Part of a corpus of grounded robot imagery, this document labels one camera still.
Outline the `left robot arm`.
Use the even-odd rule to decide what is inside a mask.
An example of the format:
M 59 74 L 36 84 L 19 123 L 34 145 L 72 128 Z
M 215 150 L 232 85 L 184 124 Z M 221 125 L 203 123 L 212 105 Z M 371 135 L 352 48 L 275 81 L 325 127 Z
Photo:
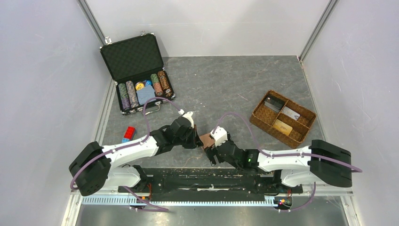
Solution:
M 175 146 L 182 146 L 184 149 L 201 146 L 192 115 L 192 112 L 187 112 L 171 125 L 153 130 L 149 135 L 130 142 L 105 146 L 100 146 L 96 141 L 87 144 L 69 166 L 73 176 L 71 189 L 79 190 L 82 196 L 114 186 L 144 191 L 148 186 L 148 179 L 141 168 L 124 168 L 123 165 L 169 152 Z

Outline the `brown leather card holder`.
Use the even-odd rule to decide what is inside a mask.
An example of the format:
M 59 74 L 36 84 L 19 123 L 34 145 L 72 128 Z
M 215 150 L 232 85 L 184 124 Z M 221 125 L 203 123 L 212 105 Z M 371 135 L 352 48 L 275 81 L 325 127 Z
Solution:
M 211 136 L 210 133 L 201 135 L 199 137 L 200 141 L 202 142 L 203 146 L 202 149 L 205 151 L 209 148 L 213 148 L 215 146 L 215 140 L 213 139 L 213 137 Z

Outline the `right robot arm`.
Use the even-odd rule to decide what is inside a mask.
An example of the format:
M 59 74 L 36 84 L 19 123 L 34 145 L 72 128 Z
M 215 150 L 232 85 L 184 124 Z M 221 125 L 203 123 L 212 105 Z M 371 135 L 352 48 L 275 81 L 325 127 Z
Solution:
M 344 188 L 352 186 L 354 168 L 351 153 L 319 139 L 299 149 L 262 152 L 240 149 L 233 141 L 227 140 L 220 146 L 206 147 L 204 151 L 212 164 L 227 162 L 251 174 L 272 172 L 271 184 L 277 192 L 312 182 Z

